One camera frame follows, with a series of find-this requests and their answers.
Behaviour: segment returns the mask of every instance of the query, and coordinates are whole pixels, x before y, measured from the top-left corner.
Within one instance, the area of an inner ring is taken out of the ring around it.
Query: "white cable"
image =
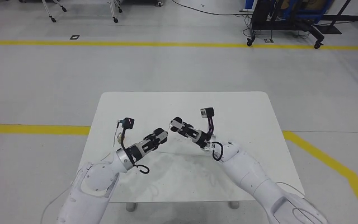
[[[290,184],[287,184],[287,183],[285,183],[285,182],[276,182],[276,183],[277,183],[277,184],[285,184],[285,185],[287,185],[287,186],[290,186],[290,187],[292,187],[293,189],[295,189],[297,192],[299,192],[300,194],[302,194],[304,198],[306,197],[306,196],[304,195],[304,193],[300,192],[297,188],[295,188],[294,186],[292,186],[292,185],[290,185]]]
[[[308,202],[314,209],[316,209],[318,212],[320,212],[320,214],[322,214],[323,218],[325,218],[325,219],[327,220],[327,222],[329,223],[328,219],[327,219],[326,216],[323,214],[323,212],[321,212],[312,202],[310,202],[308,199],[306,199],[306,198],[305,198],[306,196],[305,196],[301,191],[299,191],[297,188],[295,188],[294,186],[292,186],[292,185],[290,185],[290,184],[287,184],[287,183],[285,183],[285,182],[276,182],[276,184],[285,184],[285,185],[290,186],[291,188],[295,189],[297,192],[299,192],[301,195],[303,195],[303,197],[304,197],[303,199],[304,199],[306,202]],[[304,222],[302,222],[300,219],[297,218],[297,216],[296,216],[295,213],[294,213],[295,210],[307,212],[308,214],[310,214],[310,215],[313,216],[315,219],[317,219],[320,223],[323,224],[323,222],[322,222],[321,220],[319,220],[316,216],[314,216],[312,213],[308,212],[307,210],[305,210],[305,209],[303,209],[303,208],[295,207],[295,208],[292,209],[292,214],[293,214],[293,216],[294,216],[298,221],[300,221],[301,223],[305,224]]]
[[[307,212],[308,214],[310,214],[311,216],[313,216],[315,219],[317,219],[321,224],[323,224],[323,222],[321,220],[319,220],[314,214],[312,214],[312,212],[309,212],[307,211],[306,209],[303,209],[303,208],[293,208],[292,209],[292,214],[293,216],[300,222],[300,223],[303,223],[303,224],[306,224],[304,222],[302,222],[296,215],[295,215],[295,210],[299,210],[300,212],[301,211],[304,211],[304,212]]]
[[[59,197],[61,197],[61,195],[63,195],[73,184],[73,181],[71,182],[71,184],[66,188],[66,190],[64,190],[62,193],[60,193],[55,199],[53,199],[50,203],[48,203],[48,205],[45,207],[45,209],[43,210],[43,213],[41,215],[41,220],[40,220],[40,224],[43,224],[43,219],[44,219],[44,215],[45,215],[45,212],[47,210],[47,208],[52,205],[52,203],[54,203]]]

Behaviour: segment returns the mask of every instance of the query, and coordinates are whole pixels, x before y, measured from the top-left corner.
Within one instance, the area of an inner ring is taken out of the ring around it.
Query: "caster wheel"
[[[315,45],[314,45],[314,48],[315,49],[318,49],[318,48],[320,48],[321,47],[321,44],[320,43],[316,43]]]

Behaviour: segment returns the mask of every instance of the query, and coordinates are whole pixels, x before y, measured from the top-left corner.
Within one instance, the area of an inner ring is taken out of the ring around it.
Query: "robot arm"
[[[324,215],[307,200],[280,188],[267,176],[260,163],[239,146],[231,142],[224,145],[219,142],[210,143],[210,138],[208,139],[205,132],[194,129],[180,118],[174,118],[171,125],[173,126],[172,131],[191,138],[201,148],[211,148],[213,159],[221,164],[232,182],[259,202],[264,208],[270,224],[328,223]],[[215,143],[221,147],[221,153],[215,150]]]
[[[121,122],[122,148],[110,155],[112,161],[95,164],[89,162],[82,166],[61,208],[57,224],[99,224],[119,181],[120,173],[126,173],[133,166],[140,166],[136,162],[167,141],[168,133],[158,128],[141,142],[125,148],[124,133],[126,129],[133,127],[134,119],[125,118]]]

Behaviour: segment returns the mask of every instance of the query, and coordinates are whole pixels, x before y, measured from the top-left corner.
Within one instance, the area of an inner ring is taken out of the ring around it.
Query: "floor marking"
[[[62,134],[87,136],[90,133],[90,126],[61,126],[61,125],[21,125],[21,124],[0,124],[0,134]],[[337,171],[344,176],[356,197],[358,198],[358,175],[319,148],[305,141],[297,134],[284,130],[286,140],[293,142],[309,154]]]
[[[47,41],[47,40],[0,40],[0,45],[54,45],[54,46],[151,46],[151,47],[188,47],[188,48],[260,48],[315,50],[313,45],[301,44],[253,44],[246,43],[195,43],[195,42],[132,42],[132,41]],[[319,50],[358,50],[358,46],[328,46]]]
[[[286,140],[293,142],[298,147],[304,149],[309,154],[329,166],[330,168],[336,170],[339,174],[344,176],[349,184],[351,185],[351,188],[358,198],[358,175],[354,173],[354,171],[350,170],[328,154],[324,153],[320,149],[318,149],[316,146],[310,144],[309,142],[305,141],[301,137],[299,137],[297,134],[290,132],[288,130],[284,130],[282,132],[284,134],[284,137]]]
[[[0,134],[67,134],[87,136],[90,126],[0,124]]]

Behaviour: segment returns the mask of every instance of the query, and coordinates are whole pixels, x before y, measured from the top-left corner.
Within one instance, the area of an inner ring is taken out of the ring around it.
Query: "concrete floor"
[[[195,2],[182,0],[195,6]],[[124,4],[114,24],[106,1],[0,2],[0,40],[178,41],[245,43],[242,17],[212,16],[166,1]],[[242,1],[205,1],[235,13]],[[357,45],[357,24],[342,24],[326,45]],[[263,32],[257,43],[270,32]],[[313,44],[274,31],[278,44]],[[264,91],[282,130],[296,134],[358,172],[357,51],[255,48],[152,48],[0,45],[0,123],[91,125],[107,91]],[[73,180],[85,136],[0,135],[0,220],[39,223],[45,206]],[[287,142],[308,199],[331,223],[356,223],[358,200],[347,180]],[[49,207],[54,223],[64,197]],[[134,213],[111,203],[101,223],[267,223],[256,202],[234,211],[224,202],[140,204]]]

